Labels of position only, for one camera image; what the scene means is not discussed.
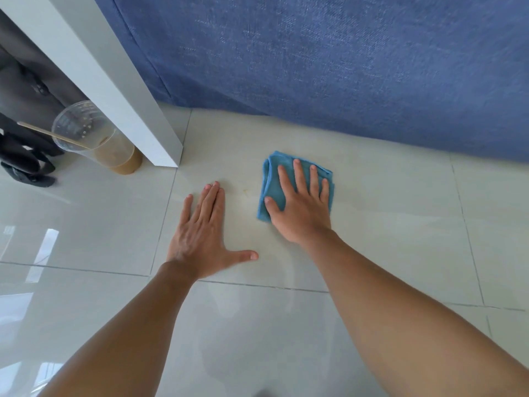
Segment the hand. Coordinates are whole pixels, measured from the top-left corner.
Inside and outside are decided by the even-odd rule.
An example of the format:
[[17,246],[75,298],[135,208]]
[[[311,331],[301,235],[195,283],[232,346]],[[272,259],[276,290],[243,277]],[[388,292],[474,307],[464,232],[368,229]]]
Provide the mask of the hand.
[[207,184],[191,215],[193,195],[183,201],[180,222],[169,245],[167,262],[193,280],[208,277],[237,263],[256,260],[255,251],[228,251],[222,237],[225,193],[219,183]]
[[318,232],[331,229],[331,217],[328,209],[329,183],[327,179],[322,181],[322,192],[318,183],[318,172],[316,166],[311,166],[310,192],[303,168],[299,159],[294,160],[294,175],[298,192],[290,183],[285,167],[279,166],[279,181],[286,196],[285,210],[281,212],[271,197],[266,197],[264,202],[272,224],[279,230],[281,235],[288,241],[303,246],[310,238]]

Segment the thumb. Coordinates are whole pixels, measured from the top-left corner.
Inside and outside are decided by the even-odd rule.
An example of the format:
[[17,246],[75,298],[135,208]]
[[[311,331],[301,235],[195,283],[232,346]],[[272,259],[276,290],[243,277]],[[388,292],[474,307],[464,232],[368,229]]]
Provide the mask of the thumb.
[[252,250],[246,251],[228,251],[228,267],[237,263],[247,262],[249,260],[259,259],[259,254]]
[[272,220],[274,220],[274,217],[281,213],[281,210],[279,210],[279,206],[277,205],[276,201],[270,196],[267,196],[264,199],[264,205],[266,206],[266,210],[268,210],[270,217],[272,218]]

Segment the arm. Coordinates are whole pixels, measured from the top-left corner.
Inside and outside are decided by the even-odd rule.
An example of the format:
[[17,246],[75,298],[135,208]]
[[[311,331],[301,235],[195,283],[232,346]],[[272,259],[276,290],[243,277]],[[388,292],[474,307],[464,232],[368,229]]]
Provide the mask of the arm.
[[192,195],[184,200],[167,262],[65,363],[41,397],[155,395],[176,316],[195,280],[258,257],[254,251],[224,247],[224,198],[215,183],[206,185],[192,215]]
[[444,305],[362,256],[331,230],[328,183],[310,189],[295,161],[298,193],[279,168],[287,204],[272,223],[311,256],[367,366],[395,396],[529,395],[529,371]]

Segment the wooden stir stick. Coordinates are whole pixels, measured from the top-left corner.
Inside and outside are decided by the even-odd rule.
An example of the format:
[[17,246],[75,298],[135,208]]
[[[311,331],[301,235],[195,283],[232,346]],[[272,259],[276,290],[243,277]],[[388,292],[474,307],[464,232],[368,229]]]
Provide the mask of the wooden stir stick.
[[43,134],[46,134],[46,135],[50,135],[50,136],[52,136],[54,138],[57,138],[57,139],[61,139],[62,141],[71,143],[72,145],[79,146],[79,147],[82,147],[84,149],[90,149],[88,146],[83,145],[82,143],[79,143],[77,141],[74,141],[73,139],[67,138],[66,136],[62,136],[62,135],[59,135],[59,134],[56,134],[56,133],[53,133],[53,132],[50,132],[50,131],[47,131],[47,130],[43,130],[42,128],[39,128],[37,126],[31,125],[31,124],[28,124],[28,123],[25,123],[25,122],[22,122],[22,121],[18,121],[17,124],[21,125],[21,126],[25,126],[26,128],[29,128],[30,130],[34,130],[36,132],[40,132],[40,133],[43,133]]

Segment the finger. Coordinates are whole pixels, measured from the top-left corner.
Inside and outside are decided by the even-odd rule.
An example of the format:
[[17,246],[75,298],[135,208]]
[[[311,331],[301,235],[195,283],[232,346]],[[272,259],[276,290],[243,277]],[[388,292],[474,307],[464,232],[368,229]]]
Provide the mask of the finger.
[[281,214],[281,210],[279,210],[279,206],[277,205],[276,201],[270,196],[267,196],[264,199],[264,205],[266,206],[266,210],[268,210],[270,218],[272,219],[272,221],[274,221],[274,218],[277,217],[278,214]]
[[285,169],[285,167],[279,166],[277,168],[277,172],[279,173],[279,183],[281,184],[281,189],[283,190],[285,196],[293,195],[294,193],[296,193],[296,191],[294,191],[292,183],[290,182],[290,178],[288,178],[287,170]]
[[183,200],[182,213],[180,213],[180,222],[179,226],[185,224],[189,221],[189,216],[191,216],[191,204],[193,203],[193,195],[189,194]]
[[224,188],[220,188],[217,193],[217,198],[213,204],[213,211],[211,212],[211,219],[209,220],[212,223],[222,223],[224,218],[224,209],[226,206],[226,193]]
[[217,198],[219,188],[220,184],[218,183],[218,181],[215,181],[213,186],[209,189],[208,194],[204,198],[204,202],[202,203],[202,208],[200,211],[200,217],[198,218],[199,220],[209,221],[209,219],[211,219],[213,204],[215,203],[215,199]]
[[195,211],[193,212],[193,216],[191,216],[190,221],[197,221],[200,217],[200,211],[202,209],[202,203],[204,202],[204,199],[206,199],[206,196],[209,192],[209,189],[211,188],[211,184],[206,184],[204,189],[202,190],[200,196],[198,197],[197,207],[195,207]]
[[313,198],[320,198],[320,184],[318,182],[318,169],[315,165],[311,165],[311,196]]
[[322,181],[322,193],[320,200],[327,206],[329,204],[329,181],[324,178]]
[[249,260],[259,259],[259,254],[252,250],[246,251],[228,251],[226,258],[226,267],[236,265],[237,263],[248,262]]
[[305,174],[303,174],[303,167],[299,159],[294,160],[294,176],[296,177],[296,186],[299,194],[307,194],[307,181]]

